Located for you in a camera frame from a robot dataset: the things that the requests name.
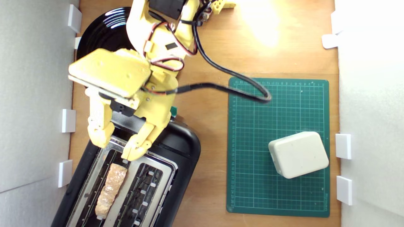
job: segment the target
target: wooden table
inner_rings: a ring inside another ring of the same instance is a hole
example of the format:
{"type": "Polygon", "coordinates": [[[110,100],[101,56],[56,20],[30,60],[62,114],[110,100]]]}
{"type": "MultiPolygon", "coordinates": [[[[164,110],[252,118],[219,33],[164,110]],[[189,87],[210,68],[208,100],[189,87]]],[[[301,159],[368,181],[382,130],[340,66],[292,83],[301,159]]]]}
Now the wooden table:
{"type": "MultiPolygon", "coordinates": [[[[174,226],[300,226],[340,227],[341,204],[336,199],[339,161],[334,134],[339,131],[337,51],[324,50],[321,35],[331,32],[332,0],[239,0],[238,7],[213,16],[199,29],[206,53],[217,63],[252,77],[327,79],[330,82],[331,215],[327,219],[231,214],[226,211],[227,94],[199,90],[178,95],[178,113],[198,135],[202,152],[177,213],[174,226]]],[[[82,32],[102,13],[132,0],[81,0],[82,32]]],[[[229,76],[203,58],[187,58],[180,84],[227,84],[229,76]]],[[[74,86],[77,128],[70,159],[74,168],[88,142],[88,98],[74,86]]]]}

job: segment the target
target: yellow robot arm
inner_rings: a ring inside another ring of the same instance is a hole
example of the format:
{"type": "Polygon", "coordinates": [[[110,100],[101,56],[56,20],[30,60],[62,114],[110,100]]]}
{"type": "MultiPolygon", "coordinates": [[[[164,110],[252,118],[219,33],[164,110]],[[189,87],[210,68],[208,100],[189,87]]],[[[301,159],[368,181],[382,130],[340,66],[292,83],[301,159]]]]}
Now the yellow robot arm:
{"type": "MultiPolygon", "coordinates": [[[[200,0],[187,0],[175,25],[150,16],[148,0],[134,0],[126,30],[136,50],[97,49],[70,65],[69,78],[88,87],[88,133],[96,146],[105,147],[114,131],[113,101],[134,109],[135,116],[146,118],[138,134],[127,142],[124,159],[132,161],[145,154],[167,126],[175,92],[156,93],[175,90],[183,59],[196,53],[192,21],[199,6],[200,0]]],[[[219,13],[231,6],[226,0],[218,0],[211,7],[219,13]]]]}

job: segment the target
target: black plate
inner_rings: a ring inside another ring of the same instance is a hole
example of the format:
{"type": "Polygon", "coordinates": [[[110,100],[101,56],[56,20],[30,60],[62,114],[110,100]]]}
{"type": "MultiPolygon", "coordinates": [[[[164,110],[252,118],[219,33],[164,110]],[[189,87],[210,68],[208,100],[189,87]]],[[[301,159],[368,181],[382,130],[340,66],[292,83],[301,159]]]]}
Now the black plate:
{"type": "Polygon", "coordinates": [[[103,48],[117,51],[121,48],[135,49],[126,33],[130,7],[110,10],[95,19],[84,31],[77,48],[77,59],[103,48]]]}

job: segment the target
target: cutting mat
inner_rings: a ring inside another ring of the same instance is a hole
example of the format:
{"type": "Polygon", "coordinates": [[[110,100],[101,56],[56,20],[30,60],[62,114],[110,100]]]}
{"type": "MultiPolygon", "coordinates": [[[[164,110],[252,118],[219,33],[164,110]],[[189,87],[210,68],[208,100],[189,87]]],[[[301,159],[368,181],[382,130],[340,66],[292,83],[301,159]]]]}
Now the cutting mat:
{"type": "MultiPolygon", "coordinates": [[[[302,131],[318,132],[330,157],[326,80],[256,78],[269,104],[229,97],[227,210],[235,213],[329,217],[330,168],[294,179],[279,175],[268,143],[302,131]]],[[[229,85],[259,95],[248,83],[229,85]]]]}

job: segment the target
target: white wall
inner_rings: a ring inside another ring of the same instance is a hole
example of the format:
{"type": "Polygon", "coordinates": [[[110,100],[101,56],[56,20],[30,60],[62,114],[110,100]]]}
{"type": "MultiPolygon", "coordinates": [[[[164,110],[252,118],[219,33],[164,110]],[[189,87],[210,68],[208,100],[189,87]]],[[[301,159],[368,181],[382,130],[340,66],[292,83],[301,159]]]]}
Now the white wall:
{"type": "Polygon", "coordinates": [[[62,109],[72,106],[70,3],[78,7],[0,2],[0,227],[49,226],[65,192],[57,169],[70,140],[61,133],[62,109]]]}
{"type": "Polygon", "coordinates": [[[404,226],[404,2],[335,0],[347,10],[340,45],[340,130],[352,135],[353,205],[343,227],[404,226]]]}

